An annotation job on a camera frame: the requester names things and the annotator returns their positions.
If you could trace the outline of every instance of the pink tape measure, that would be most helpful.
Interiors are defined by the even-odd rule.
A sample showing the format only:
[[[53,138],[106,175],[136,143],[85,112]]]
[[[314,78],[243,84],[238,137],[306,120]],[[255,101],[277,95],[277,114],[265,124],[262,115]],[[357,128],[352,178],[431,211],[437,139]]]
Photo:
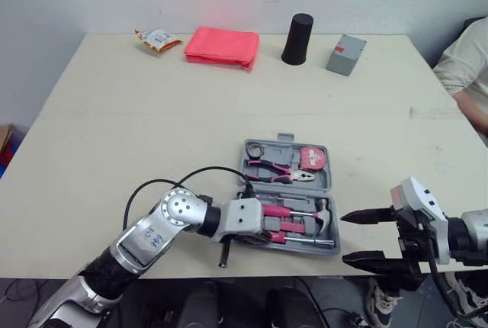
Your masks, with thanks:
[[[302,147],[300,149],[300,169],[320,170],[326,166],[326,154],[316,147]]]

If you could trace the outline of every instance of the hammer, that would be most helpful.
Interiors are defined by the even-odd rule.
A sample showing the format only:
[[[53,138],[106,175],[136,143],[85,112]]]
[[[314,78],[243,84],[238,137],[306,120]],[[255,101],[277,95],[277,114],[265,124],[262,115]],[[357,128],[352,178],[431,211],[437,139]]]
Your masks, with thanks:
[[[262,209],[264,211],[265,216],[273,216],[273,217],[292,217],[292,216],[308,216],[313,217],[317,223],[320,225],[320,230],[318,234],[322,233],[324,229],[329,225],[330,222],[330,213],[327,209],[327,204],[329,202],[326,198],[318,198],[316,200],[316,206],[318,212],[302,212],[302,211],[293,211],[288,207],[283,206],[276,206],[274,204],[263,204]]]

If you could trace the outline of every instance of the folded pink cloth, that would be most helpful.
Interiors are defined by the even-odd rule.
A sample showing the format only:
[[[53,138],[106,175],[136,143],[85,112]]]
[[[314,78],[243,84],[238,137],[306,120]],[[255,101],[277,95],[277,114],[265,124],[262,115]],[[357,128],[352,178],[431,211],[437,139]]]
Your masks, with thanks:
[[[192,63],[240,65],[251,71],[258,45],[256,33],[200,27],[186,46],[185,55]]]

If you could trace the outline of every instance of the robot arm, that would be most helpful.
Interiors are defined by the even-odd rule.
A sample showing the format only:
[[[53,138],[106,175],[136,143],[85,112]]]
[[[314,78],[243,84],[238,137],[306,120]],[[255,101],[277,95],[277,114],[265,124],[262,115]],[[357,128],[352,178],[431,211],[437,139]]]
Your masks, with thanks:
[[[94,261],[71,277],[34,315],[29,328],[103,326],[125,289],[171,246],[181,231],[217,242],[227,235],[262,232],[262,206],[255,198],[230,201],[221,210],[183,188],[164,194]]]
[[[428,262],[434,282],[451,312],[470,319],[484,311],[463,315],[456,311],[441,289],[436,263],[447,265],[451,259],[465,265],[488,264],[488,209],[465,212],[461,218],[446,217],[430,191],[414,178],[408,178],[391,190],[393,206],[353,211],[343,221],[358,224],[395,222],[401,259],[387,259],[382,251],[361,251],[342,257],[342,261],[357,269],[397,278],[410,277],[419,285],[422,273],[419,262]]]

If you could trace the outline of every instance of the sneaker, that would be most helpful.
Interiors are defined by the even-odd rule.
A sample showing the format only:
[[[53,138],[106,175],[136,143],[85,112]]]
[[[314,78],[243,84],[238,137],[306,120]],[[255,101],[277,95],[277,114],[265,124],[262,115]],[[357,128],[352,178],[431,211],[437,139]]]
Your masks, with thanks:
[[[462,280],[458,280],[454,275],[454,272],[446,272],[444,273],[444,277],[448,285],[454,292],[456,292],[461,309],[465,314],[488,304],[488,297],[478,296],[477,293],[466,286]],[[481,317],[475,317],[470,321],[480,328],[488,328],[488,314],[484,314]]]
[[[401,297],[390,296],[385,291],[381,290],[376,281],[376,278],[369,279],[369,291],[366,297],[366,311],[375,326],[380,328],[388,328],[391,322],[391,314],[395,305]]]

